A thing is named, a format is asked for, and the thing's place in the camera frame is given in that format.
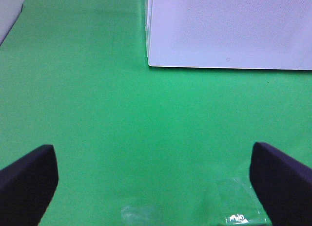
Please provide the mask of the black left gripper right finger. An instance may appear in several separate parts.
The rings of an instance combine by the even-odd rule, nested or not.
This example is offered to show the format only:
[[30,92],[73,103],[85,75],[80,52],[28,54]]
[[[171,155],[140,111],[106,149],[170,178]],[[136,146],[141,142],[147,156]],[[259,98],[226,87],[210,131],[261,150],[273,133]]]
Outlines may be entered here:
[[274,226],[312,224],[312,169],[268,143],[253,145],[249,179]]

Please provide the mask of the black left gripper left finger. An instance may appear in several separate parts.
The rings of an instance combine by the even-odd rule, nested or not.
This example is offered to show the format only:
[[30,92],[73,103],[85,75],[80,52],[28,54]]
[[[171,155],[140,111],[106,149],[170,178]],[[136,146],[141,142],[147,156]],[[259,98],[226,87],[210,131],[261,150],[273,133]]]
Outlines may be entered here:
[[53,145],[42,145],[0,170],[0,224],[37,226],[59,182]]

